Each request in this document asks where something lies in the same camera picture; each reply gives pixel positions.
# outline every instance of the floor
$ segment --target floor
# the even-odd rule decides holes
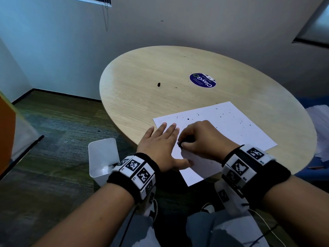
[[[115,138],[120,159],[135,152],[113,127],[101,102],[33,91],[15,107],[45,137],[0,182],[0,246],[30,246],[91,196],[99,186],[89,176],[88,144]],[[187,187],[178,172],[159,177],[154,225],[162,246],[189,246],[186,217],[205,202],[222,204],[213,180]],[[275,224],[268,214],[270,226]],[[259,220],[263,232],[266,226]],[[282,228],[275,232],[295,246]],[[282,246],[266,236],[273,246]]]

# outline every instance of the black object in hand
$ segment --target black object in hand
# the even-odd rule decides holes
[[[182,141],[178,142],[178,146],[182,148],[182,143],[187,142],[187,143],[193,143],[195,142],[195,137],[194,135],[188,135],[186,136]]]

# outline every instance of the white cable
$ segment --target white cable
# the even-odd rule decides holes
[[[263,221],[264,221],[264,223],[266,224],[266,226],[268,227],[268,229],[269,230],[271,230],[271,228],[269,227],[269,225],[265,222],[265,220],[261,217],[261,215],[259,215],[258,214],[258,212],[256,212],[256,211],[254,211],[254,210],[252,210],[252,209],[249,209],[250,211],[253,211],[253,212],[255,212]],[[275,235],[275,233],[273,232],[273,231],[271,231],[272,233],[273,233],[273,235],[283,244],[283,246],[284,247],[286,247],[286,245],[281,241],[281,239],[280,238],[278,238],[278,236],[277,235]]]

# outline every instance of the round wooden table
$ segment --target round wooden table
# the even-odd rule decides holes
[[[190,81],[192,73],[217,84],[199,87]],[[220,54],[178,46],[132,50],[105,68],[99,90],[111,120],[133,145],[153,118],[231,101],[278,144],[267,152],[292,173],[315,152],[314,125],[295,97],[267,75]]]

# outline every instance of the black cable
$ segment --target black cable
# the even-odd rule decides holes
[[[134,216],[135,212],[136,212],[138,209],[139,209],[139,207],[136,206],[135,209],[134,209],[134,211],[133,211],[133,214],[131,214],[130,219],[129,219],[129,222],[128,222],[128,224],[127,224],[127,227],[126,227],[126,229],[125,229],[125,231],[124,231],[124,234],[123,234],[123,236],[122,236],[121,242],[120,242],[120,244],[119,244],[119,247],[121,247],[121,245],[122,245],[122,243],[123,243],[123,240],[124,240],[124,237],[126,236],[126,233],[127,233],[127,231],[128,231],[128,228],[129,228],[130,222],[131,222],[131,220],[133,219],[133,216]]]
[[[258,242],[258,240],[260,240],[262,237],[265,237],[267,234],[269,234],[270,232],[272,232],[278,226],[279,226],[278,224],[274,225],[271,229],[269,229],[267,232],[265,232],[263,235],[261,235],[259,238],[257,238],[249,247],[254,246]]]

